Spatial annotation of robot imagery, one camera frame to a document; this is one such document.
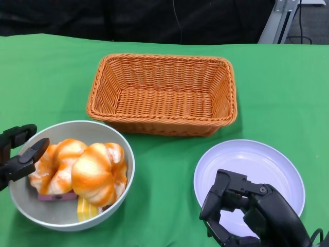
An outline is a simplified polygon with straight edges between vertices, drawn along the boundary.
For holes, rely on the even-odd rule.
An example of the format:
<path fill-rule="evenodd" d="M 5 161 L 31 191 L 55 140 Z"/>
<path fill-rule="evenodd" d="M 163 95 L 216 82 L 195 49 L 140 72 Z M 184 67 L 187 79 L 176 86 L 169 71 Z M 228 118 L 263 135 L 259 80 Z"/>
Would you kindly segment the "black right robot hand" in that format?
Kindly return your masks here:
<path fill-rule="evenodd" d="M 239 237 L 220 224 L 221 211 L 243 212 L 243 220 L 256 234 Z M 220 246 L 312 246 L 299 216 L 269 184 L 255 184 L 246 175 L 219 169 L 203 203 L 199 218 L 208 237 Z"/>

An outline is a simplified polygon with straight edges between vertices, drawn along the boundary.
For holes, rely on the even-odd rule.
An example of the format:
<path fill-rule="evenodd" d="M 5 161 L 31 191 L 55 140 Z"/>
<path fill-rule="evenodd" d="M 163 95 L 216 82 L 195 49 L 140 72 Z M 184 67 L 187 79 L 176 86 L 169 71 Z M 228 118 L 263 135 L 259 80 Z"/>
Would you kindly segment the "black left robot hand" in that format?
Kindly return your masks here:
<path fill-rule="evenodd" d="M 35 163 L 49 146 L 48 138 L 37 141 L 21 155 L 10 155 L 12 149 L 25 144 L 36 132 L 37 126 L 28 124 L 10 128 L 1 134 L 1 190 L 7 188 L 10 181 L 15 182 L 35 171 Z"/>

